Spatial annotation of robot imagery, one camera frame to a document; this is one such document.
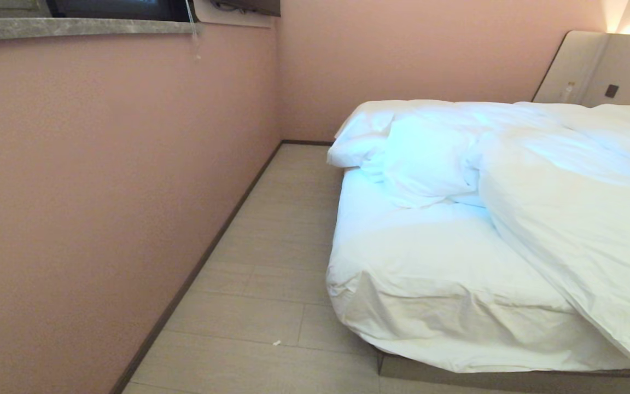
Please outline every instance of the baseboard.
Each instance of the baseboard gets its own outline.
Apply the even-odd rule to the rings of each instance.
[[[130,379],[132,378],[133,374],[140,366],[142,359],[145,358],[145,355],[147,354],[148,351],[150,351],[150,347],[152,347],[152,344],[154,344],[157,337],[160,336],[160,332],[162,332],[162,329],[165,327],[165,324],[167,324],[170,317],[172,317],[174,310],[177,309],[179,302],[181,302],[184,295],[186,295],[186,292],[188,291],[189,287],[191,287],[191,285],[193,284],[193,281],[198,276],[199,272],[203,268],[203,265],[205,265],[206,261],[208,261],[208,257],[210,257],[211,254],[213,253],[213,250],[218,245],[220,238],[223,237],[223,234],[225,234],[226,230],[228,230],[230,223],[232,223],[232,220],[235,219],[235,216],[237,215],[237,212],[240,211],[242,204],[244,204],[245,200],[247,200],[247,197],[249,196],[250,192],[252,192],[252,189],[254,189],[257,182],[259,182],[260,177],[262,177],[262,174],[267,169],[269,164],[272,162],[273,157],[275,157],[275,155],[278,152],[278,148],[280,148],[282,144],[287,144],[287,143],[290,143],[290,142],[285,142],[285,141],[280,142],[277,145],[276,149],[274,149],[272,154],[269,156],[269,159],[267,159],[267,161],[261,167],[257,175],[254,177],[254,180],[252,180],[252,183],[250,183],[249,187],[247,188],[247,191],[244,192],[244,194],[240,198],[240,201],[237,202],[237,205],[235,205],[235,208],[232,210],[232,212],[230,212],[230,216],[227,217],[227,219],[223,223],[223,226],[220,227],[220,230],[215,235],[211,243],[208,245],[208,249],[206,249],[206,251],[203,253],[201,258],[198,260],[196,266],[191,271],[191,274],[189,274],[187,279],[184,280],[182,287],[178,290],[177,294],[174,295],[174,297],[172,298],[172,301],[170,301],[170,304],[168,304],[165,311],[162,312],[162,316],[160,316],[160,318],[157,320],[155,325],[150,330],[150,333],[148,334],[147,338],[145,338],[145,340],[142,342],[142,345],[140,345],[140,348],[135,353],[135,356],[133,356],[133,359],[130,361],[130,364],[128,364],[128,366],[125,368],[125,371],[123,371],[123,374],[120,376],[118,381],[115,382],[115,385],[110,391],[110,394],[122,394],[122,392],[125,390],[125,386],[127,386],[128,383],[130,383]]]
[[[322,145],[323,147],[331,147],[332,141],[305,141],[305,140],[283,140],[282,144],[295,144],[295,145]]]

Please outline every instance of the power outlet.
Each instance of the power outlet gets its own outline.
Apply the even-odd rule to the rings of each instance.
[[[617,85],[609,85],[609,87],[607,88],[607,91],[604,93],[604,95],[609,97],[609,98],[614,98],[617,95],[618,91],[619,91],[619,86],[617,86]]]

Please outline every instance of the bed frame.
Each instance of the bed frame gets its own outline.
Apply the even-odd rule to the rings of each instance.
[[[457,374],[376,349],[380,376],[476,389],[540,394],[630,394],[630,369],[598,372]]]

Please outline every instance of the pink wall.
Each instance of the pink wall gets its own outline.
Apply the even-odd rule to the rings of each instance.
[[[105,393],[278,143],[273,30],[0,42],[0,394]]]
[[[531,100],[569,30],[604,31],[600,0],[282,0],[282,135],[332,140],[361,102]]]

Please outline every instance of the bedding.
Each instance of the bedding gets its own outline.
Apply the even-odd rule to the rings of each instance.
[[[387,141],[386,134],[368,134],[352,138],[330,151],[328,164],[335,167],[362,167],[383,150]]]
[[[381,183],[348,169],[332,248],[335,312],[382,351],[459,373],[630,368],[485,209],[400,209]]]
[[[475,144],[473,130],[443,127],[444,117],[400,115],[390,125],[383,159],[383,187],[400,207],[423,207],[477,189],[468,184],[462,156]]]
[[[366,103],[328,160],[366,135],[328,269],[345,325],[453,372],[630,368],[630,106]]]
[[[480,166],[480,195],[493,224],[630,357],[630,184],[603,182],[553,165],[526,145],[496,142]]]

